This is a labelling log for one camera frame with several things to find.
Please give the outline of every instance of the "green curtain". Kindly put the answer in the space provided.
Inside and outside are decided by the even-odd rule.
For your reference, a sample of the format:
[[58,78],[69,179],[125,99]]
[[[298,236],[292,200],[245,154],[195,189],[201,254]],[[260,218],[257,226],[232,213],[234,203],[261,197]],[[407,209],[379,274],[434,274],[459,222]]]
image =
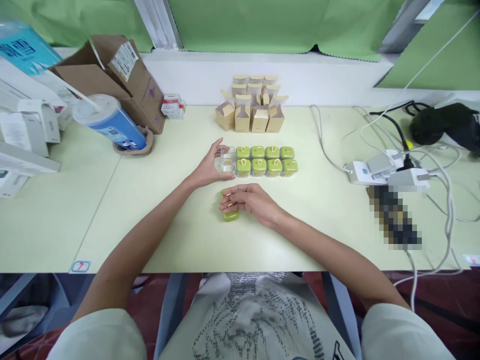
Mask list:
[[134,0],[1,0],[0,14],[29,24],[49,44],[81,47],[90,35],[125,35],[140,52],[152,40]]
[[170,0],[185,50],[379,61],[404,0]]
[[[378,86],[405,87],[479,9],[477,0],[446,0]],[[410,88],[480,90],[480,14],[422,71]]]

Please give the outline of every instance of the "left hand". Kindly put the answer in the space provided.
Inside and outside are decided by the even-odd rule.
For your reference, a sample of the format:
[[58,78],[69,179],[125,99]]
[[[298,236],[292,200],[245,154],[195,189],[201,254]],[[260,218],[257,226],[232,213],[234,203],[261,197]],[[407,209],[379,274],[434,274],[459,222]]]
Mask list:
[[192,182],[195,187],[203,187],[219,180],[225,181],[235,179],[234,175],[218,172],[217,169],[215,169],[215,158],[220,156],[220,150],[222,148],[228,147],[220,145],[223,139],[224,138],[221,137],[211,145],[210,150],[200,164],[198,164],[196,169],[187,177],[187,180]]

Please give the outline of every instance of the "person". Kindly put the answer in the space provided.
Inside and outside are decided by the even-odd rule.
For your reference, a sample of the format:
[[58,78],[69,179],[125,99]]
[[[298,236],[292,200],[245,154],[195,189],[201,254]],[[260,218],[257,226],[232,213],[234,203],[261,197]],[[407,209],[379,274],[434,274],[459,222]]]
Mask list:
[[[48,359],[147,358],[142,335],[125,310],[132,284],[195,189],[234,178],[215,169],[221,142],[212,144],[198,167],[107,257]],[[454,359],[368,259],[280,208],[258,184],[236,185],[223,194],[221,211],[250,213],[360,298],[367,310],[361,328],[364,359]],[[354,359],[310,287],[281,272],[213,273],[202,279],[160,358]]]

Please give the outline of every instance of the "table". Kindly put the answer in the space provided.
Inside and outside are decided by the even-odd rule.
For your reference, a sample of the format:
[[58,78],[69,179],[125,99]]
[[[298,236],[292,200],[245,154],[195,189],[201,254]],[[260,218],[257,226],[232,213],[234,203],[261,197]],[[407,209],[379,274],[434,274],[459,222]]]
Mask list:
[[0,273],[67,273],[120,155],[72,122],[50,158],[60,172],[32,177],[15,199],[0,200]]
[[[250,178],[278,204],[314,228],[349,245],[381,270],[410,270],[403,251],[385,244],[370,208],[366,187],[350,184],[346,174],[325,158],[319,143],[318,114],[308,107],[285,107],[285,122],[278,134],[225,132],[215,123],[213,106],[189,106],[184,120],[168,120],[156,135],[153,151],[145,157],[123,157],[75,256],[89,262],[89,273],[98,271],[123,236],[164,199],[200,162],[217,138],[230,146],[292,146],[299,172],[292,178]],[[367,160],[376,150],[366,145],[355,129],[366,124],[352,108],[322,108],[325,149],[337,164]],[[408,116],[391,113],[405,128]],[[378,122],[394,134],[385,119]],[[365,137],[378,147],[389,146],[371,126]],[[453,151],[433,152],[446,164]],[[454,182],[457,216],[474,219],[480,214],[480,166],[462,159],[448,169]],[[220,190],[245,183],[245,179],[203,187],[193,193],[175,217],[163,241],[144,269],[146,273],[317,271],[323,268],[249,214],[225,223],[218,210]],[[432,180],[428,193],[445,205],[445,190]],[[422,250],[414,252],[419,269],[431,269],[445,253],[446,216],[420,193],[401,193],[413,223],[422,233]],[[462,267],[462,254],[480,254],[480,223],[455,224],[452,243]],[[445,269],[455,268],[451,257]]]

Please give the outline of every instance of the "white shirt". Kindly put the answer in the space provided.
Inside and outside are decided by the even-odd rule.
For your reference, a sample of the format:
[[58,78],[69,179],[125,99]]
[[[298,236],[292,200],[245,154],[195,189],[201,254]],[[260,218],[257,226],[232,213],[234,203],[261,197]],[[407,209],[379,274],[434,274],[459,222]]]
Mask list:
[[[361,330],[365,360],[455,360],[432,328],[401,306],[372,306]],[[100,310],[70,324],[48,356],[146,358],[142,335],[123,309]],[[203,279],[160,359],[354,357],[308,284],[282,272],[216,273]]]

